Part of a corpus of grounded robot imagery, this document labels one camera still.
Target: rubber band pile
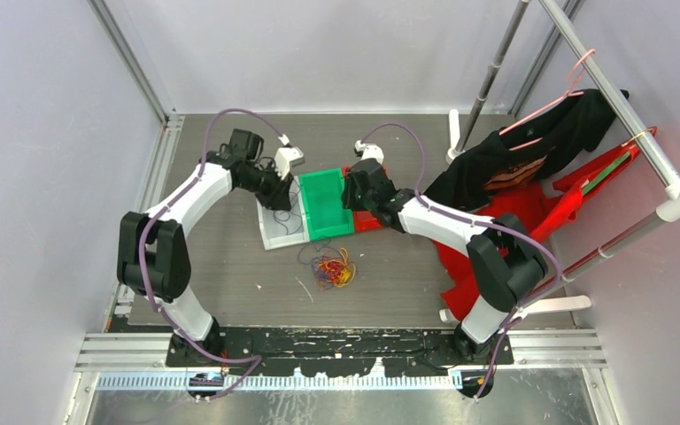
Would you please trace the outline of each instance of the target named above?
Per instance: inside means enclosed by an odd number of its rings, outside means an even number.
[[[356,277],[357,268],[355,263],[350,261],[348,250],[329,246],[329,242],[330,239],[322,239],[309,243],[301,248],[297,255],[299,263],[307,265],[312,269],[317,287],[320,290],[343,288],[353,282],[353,279]],[[301,254],[309,246],[313,247],[319,255],[309,261],[303,261]]]

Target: enclosure wall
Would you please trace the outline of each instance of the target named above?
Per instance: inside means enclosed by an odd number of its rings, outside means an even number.
[[[644,123],[660,127],[657,140],[680,171],[680,2],[589,1],[576,26],[607,75],[630,90]],[[563,43],[523,112],[561,94],[575,61]],[[583,85],[591,87],[590,78]],[[597,153],[628,136],[617,123]],[[579,259],[664,199],[660,181],[640,158],[553,238],[562,263]],[[680,221],[577,279],[568,292],[592,298],[593,308],[579,321],[598,329],[628,423],[680,422]]]
[[[160,123],[87,2],[0,1],[0,424],[55,424]]]
[[[178,112],[470,109],[518,0],[108,0]],[[506,112],[550,29],[531,7],[486,112]]]

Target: gray pole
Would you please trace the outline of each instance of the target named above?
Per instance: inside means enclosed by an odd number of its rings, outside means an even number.
[[[666,223],[667,221],[659,217],[656,212],[651,213],[647,217],[633,224],[627,230],[621,232],[614,239],[589,252],[588,255],[576,261],[572,266],[565,268],[564,273],[561,275],[561,280],[563,281],[562,284],[554,288],[551,292],[547,292],[542,297],[537,298],[536,301],[548,297],[559,288],[564,288],[568,283],[574,281],[575,278],[580,274],[583,274],[597,264],[610,259],[617,252],[621,251],[631,243],[637,241],[639,238],[647,235]]]
[[[556,2],[554,0],[540,0],[540,2],[577,57],[580,58],[587,53],[588,49],[583,46],[583,42],[577,37],[575,26],[572,25],[572,22]],[[627,99],[622,96],[619,88],[606,77],[592,56],[585,59],[583,64],[590,77],[595,81],[603,96],[611,105],[611,108],[616,112],[619,121],[627,128],[627,131],[631,135],[642,133],[637,138],[637,146],[640,147],[640,150],[648,162],[650,162],[650,165],[653,166],[655,173],[658,174],[663,184],[666,187],[680,185],[680,176],[674,165],[671,164],[671,161],[655,141],[655,138],[645,131],[647,126],[643,125],[642,120],[635,110],[632,109]]]
[[[585,0],[567,0],[567,2],[564,3],[562,10],[567,14],[569,20],[573,20],[583,7],[583,3],[585,3]],[[522,83],[520,92],[514,99],[512,109],[509,113],[517,116],[520,111],[522,111],[522,107],[525,106],[526,102],[528,102],[528,97],[536,87],[538,79],[541,78],[541,75],[543,75],[544,69],[546,68],[546,65],[548,65],[549,60],[553,58],[553,54],[559,47],[559,42],[561,40],[562,38],[559,29],[556,26],[553,26],[551,33],[549,33],[549,36],[546,38],[544,46],[538,53],[538,57],[533,62],[533,65],[530,66],[528,76],[525,77],[525,81]]]
[[[528,9],[529,3],[530,0],[520,0],[517,2],[517,7],[514,9],[512,19],[510,19],[504,37],[502,37],[502,43],[497,49],[497,54],[494,56],[493,62],[491,65],[489,65],[489,72],[486,74],[486,79],[483,80],[481,91],[478,92],[478,96],[475,98],[475,102],[473,103],[473,109],[470,110],[470,114],[467,116],[465,131],[462,132],[462,136],[455,146],[455,155],[460,155],[465,150],[465,144],[468,142],[470,133],[473,132],[475,121],[478,120],[478,115],[481,114],[483,104],[486,103],[486,98],[489,96],[491,85],[494,83],[494,79],[497,78],[497,73],[499,72],[499,68],[502,66],[502,61],[504,60],[506,51],[509,49],[509,45],[512,43],[514,34],[517,32],[517,28],[520,26],[522,16],[525,14],[525,10]]]

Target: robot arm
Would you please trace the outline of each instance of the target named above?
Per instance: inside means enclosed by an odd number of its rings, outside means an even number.
[[[464,220],[431,211],[421,200]],[[494,222],[527,234],[516,217],[507,214],[495,220],[438,205],[424,196],[419,199],[410,189],[396,189],[376,158],[364,158],[348,171],[343,204],[353,211],[370,211],[385,227],[426,236],[470,257],[481,295],[455,329],[456,347],[468,361],[489,354],[503,320],[545,277],[548,267],[535,247],[470,224]]]
[[[220,151],[210,151],[206,162],[160,204],[144,213],[128,212],[121,220],[117,276],[140,295],[146,295],[139,262],[142,231],[160,215],[148,234],[144,253],[156,302],[168,317],[212,354],[222,352],[220,326],[202,306],[189,286],[191,264],[186,236],[218,200],[235,188],[254,193],[267,209],[290,210],[293,166],[304,163],[304,154],[287,140],[277,150],[274,163],[259,164],[264,139],[236,129]]]

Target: green plastic bin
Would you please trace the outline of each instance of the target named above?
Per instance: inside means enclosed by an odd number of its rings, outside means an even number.
[[[353,212],[343,208],[345,180],[340,168],[301,174],[298,183],[311,240],[353,233]]]

